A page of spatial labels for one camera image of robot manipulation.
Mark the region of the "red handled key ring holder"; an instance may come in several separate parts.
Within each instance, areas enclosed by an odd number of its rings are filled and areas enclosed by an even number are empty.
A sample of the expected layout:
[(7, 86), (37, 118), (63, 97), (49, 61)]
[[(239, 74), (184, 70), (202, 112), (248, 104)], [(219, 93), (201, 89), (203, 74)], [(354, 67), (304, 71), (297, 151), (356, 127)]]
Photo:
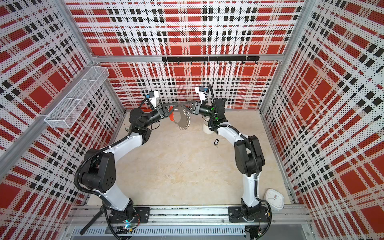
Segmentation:
[(179, 130), (187, 130), (191, 124), (191, 115), (183, 108), (175, 109), (169, 118), (177, 125)]

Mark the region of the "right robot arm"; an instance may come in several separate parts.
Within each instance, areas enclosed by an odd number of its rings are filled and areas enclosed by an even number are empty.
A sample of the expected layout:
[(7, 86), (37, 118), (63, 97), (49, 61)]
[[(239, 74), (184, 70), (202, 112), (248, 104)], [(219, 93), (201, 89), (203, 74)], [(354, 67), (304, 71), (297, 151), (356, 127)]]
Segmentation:
[(236, 167), (243, 175), (241, 214), (245, 220), (252, 221), (263, 208), (258, 190), (265, 158), (259, 139), (256, 136), (242, 134), (227, 120), (226, 101), (226, 98), (215, 99), (211, 106), (190, 101), (181, 103), (180, 107), (190, 114), (208, 117), (209, 131), (225, 138), (233, 145)]

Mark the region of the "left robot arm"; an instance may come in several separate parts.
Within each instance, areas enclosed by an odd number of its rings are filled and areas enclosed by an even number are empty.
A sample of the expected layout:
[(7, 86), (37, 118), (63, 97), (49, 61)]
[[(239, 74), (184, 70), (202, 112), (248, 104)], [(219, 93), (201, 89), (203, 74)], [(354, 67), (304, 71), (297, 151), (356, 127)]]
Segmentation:
[(151, 135), (151, 126), (166, 119), (178, 103), (161, 104), (145, 113), (141, 108), (130, 112), (128, 135), (100, 150), (87, 151), (84, 162), (75, 173), (75, 186), (81, 191), (98, 196), (108, 208), (124, 211), (130, 204), (118, 187), (116, 163), (130, 151), (145, 144)]

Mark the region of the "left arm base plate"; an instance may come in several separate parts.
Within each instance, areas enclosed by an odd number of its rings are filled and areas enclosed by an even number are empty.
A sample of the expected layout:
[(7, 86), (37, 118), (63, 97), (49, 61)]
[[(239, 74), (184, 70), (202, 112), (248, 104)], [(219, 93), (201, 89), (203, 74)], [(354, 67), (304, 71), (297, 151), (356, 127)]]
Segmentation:
[(125, 211), (111, 210), (107, 216), (111, 224), (146, 224), (150, 210), (149, 207), (133, 207)]

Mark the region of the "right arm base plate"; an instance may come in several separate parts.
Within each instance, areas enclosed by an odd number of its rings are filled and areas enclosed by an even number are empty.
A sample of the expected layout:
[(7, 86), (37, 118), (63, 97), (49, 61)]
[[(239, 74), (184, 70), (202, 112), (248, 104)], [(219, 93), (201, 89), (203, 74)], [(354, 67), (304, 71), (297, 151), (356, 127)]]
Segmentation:
[(269, 221), (268, 209), (263, 206), (228, 207), (228, 215), (231, 223), (267, 223)]

